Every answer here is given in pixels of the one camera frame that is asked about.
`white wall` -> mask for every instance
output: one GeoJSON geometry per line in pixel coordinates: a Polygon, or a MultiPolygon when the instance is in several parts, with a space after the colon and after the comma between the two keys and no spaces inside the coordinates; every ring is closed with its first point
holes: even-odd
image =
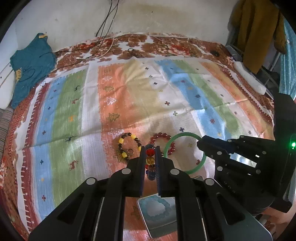
{"type": "Polygon", "coordinates": [[[10,57],[18,50],[15,22],[10,25],[3,40],[0,42],[0,71],[10,62],[10,57]]]}
{"type": "MultiPolygon", "coordinates": [[[[225,44],[229,16],[236,2],[120,0],[110,31],[179,33],[225,44]]],[[[47,32],[54,51],[92,38],[110,3],[111,0],[32,0],[15,20],[18,46],[26,47],[38,32],[47,32]]]]}

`bed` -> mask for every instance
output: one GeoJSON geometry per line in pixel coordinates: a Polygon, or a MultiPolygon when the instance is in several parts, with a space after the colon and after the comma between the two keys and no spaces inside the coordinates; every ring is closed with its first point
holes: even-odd
{"type": "MultiPolygon", "coordinates": [[[[159,132],[274,138],[273,101],[236,72],[223,45],[163,33],[119,33],[107,36],[101,48],[97,43],[90,39],[56,52],[55,70],[12,116],[0,197],[25,240],[86,178],[107,178],[125,167],[118,151],[122,133],[136,134],[143,145],[159,132]]],[[[165,141],[156,144],[163,149],[165,141]]],[[[139,154],[132,140],[123,147],[134,150],[132,157],[139,154]]],[[[191,170],[201,156],[196,141],[184,137],[170,158],[191,170]]],[[[199,175],[213,177],[212,159],[191,177],[199,175]]],[[[143,195],[156,192],[156,182],[145,177],[143,195]]],[[[126,200],[124,240],[153,240],[136,201],[126,200]]],[[[156,240],[176,239],[174,232],[156,240]]]]}

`teal cloth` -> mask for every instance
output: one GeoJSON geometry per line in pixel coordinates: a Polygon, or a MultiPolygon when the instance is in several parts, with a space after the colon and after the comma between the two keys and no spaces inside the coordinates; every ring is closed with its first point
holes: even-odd
{"type": "Polygon", "coordinates": [[[288,21],[284,20],[285,35],[287,38],[287,53],[281,55],[281,81],[279,92],[296,98],[296,34],[288,21]]]}
{"type": "Polygon", "coordinates": [[[10,58],[14,71],[21,69],[21,78],[15,85],[11,106],[16,108],[25,99],[35,84],[43,80],[55,67],[57,58],[47,43],[47,36],[38,33],[23,50],[17,50],[10,58]]]}

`screw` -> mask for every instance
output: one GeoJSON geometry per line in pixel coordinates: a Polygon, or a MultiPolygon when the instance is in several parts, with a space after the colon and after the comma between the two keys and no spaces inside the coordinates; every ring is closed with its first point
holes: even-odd
{"type": "Polygon", "coordinates": [[[214,180],[211,178],[206,179],[205,183],[209,186],[213,186],[215,184],[214,180]]]}
{"type": "Polygon", "coordinates": [[[123,168],[121,170],[122,174],[130,174],[131,173],[131,170],[129,168],[123,168]]]}
{"type": "Polygon", "coordinates": [[[93,185],[95,182],[96,182],[96,180],[92,177],[86,180],[86,184],[88,184],[88,185],[93,185]]]}
{"type": "Polygon", "coordinates": [[[172,169],[172,170],[170,171],[170,173],[173,174],[173,175],[178,175],[180,172],[179,172],[178,169],[172,169]]]}

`mustard yellow cloth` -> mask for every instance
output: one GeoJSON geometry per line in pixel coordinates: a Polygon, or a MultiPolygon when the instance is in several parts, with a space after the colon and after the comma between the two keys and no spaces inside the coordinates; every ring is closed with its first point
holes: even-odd
{"type": "Polygon", "coordinates": [[[286,53],[284,18],[269,0],[240,0],[231,22],[239,27],[237,47],[244,52],[244,65],[253,73],[262,66],[273,36],[275,48],[286,53]]]}

